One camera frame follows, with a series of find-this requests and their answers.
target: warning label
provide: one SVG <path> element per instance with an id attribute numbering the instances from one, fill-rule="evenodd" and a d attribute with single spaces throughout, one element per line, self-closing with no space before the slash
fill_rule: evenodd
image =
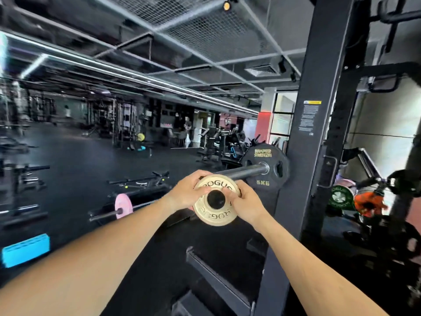
<path id="1" fill-rule="evenodd" d="M 308 132 L 311 136 L 313 135 L 314 117 L 319 111 L 319 105 L 321 104 L 322 101 L 304 101 L 304 111 L 298 127 L 300 131 Z"/>

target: red weight plate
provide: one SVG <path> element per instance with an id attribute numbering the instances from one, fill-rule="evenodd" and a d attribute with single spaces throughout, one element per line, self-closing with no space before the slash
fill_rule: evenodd
<path id="1" fill-rule="evenodd" d="M 117 219 L 133 213 L 133 205 L 126 194 L 119 194 L 115 198 L 114 209 L 117 211 L 119 208 L 123 209 L 123 213 L 116 214 Z"/>

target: yellow label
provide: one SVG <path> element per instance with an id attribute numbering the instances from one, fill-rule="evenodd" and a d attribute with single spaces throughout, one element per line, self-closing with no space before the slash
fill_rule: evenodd
<path id="1" fill-rule="evenodd" d="M 322 101 L 304 101 L 304 104 L 321 104 Z"/>
<path id="2" fill-rule="evenodd" d="M 265 186 L 270 186 L 270 183 L 268 181 L 256 181 L 257 185 L 265 185 Z"/>
<path id="3" fill-rule="evenodd" d="M 254 157 L 256 158 L 271 158 L 272 150 L 271 149 L 255 149 Z"/>

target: hand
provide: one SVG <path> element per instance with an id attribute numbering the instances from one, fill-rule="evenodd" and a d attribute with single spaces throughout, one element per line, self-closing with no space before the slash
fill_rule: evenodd
<path id="1" fill-rule="evenodd" d="M 211 174 L 208 171 L 197 170 L 184 177 L 168 194 L 162 197 L 161 201 L 165 203 L 164 207 L 168 209 L 169 214 L 193 206 L 200 196 L 209 193 L 212 190 L 209 186 L 202 186 L 197 190 L 194 187 L 201 177 Z"/>
<path id="2" fill-rule="evenodd" d="M 250 223 L 251 226 L 259 232 L 259 223 L 263 218 L 270 215 L 265 207 L 263 207 L 259 196 L 250 186 L 241 180 L 236 181 L 235 183 L 241 191 L 241 197 L 237 196 L 235 192 L 226 187 L 222 189 L 222 192 L 224 193 L 225 198 L 231 202 L 238 216 L 247 223 Z"/>

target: blue foam block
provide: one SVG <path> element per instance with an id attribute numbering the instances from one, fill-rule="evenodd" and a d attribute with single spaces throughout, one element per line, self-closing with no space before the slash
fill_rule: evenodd
<path id="1" fill-rule="evenodd" d="M 35 236 L 26 241 L 2 249 L 2 261 L 10 268 L 45 254 L 50 251 L 50 237 L 47 234 Z"/>

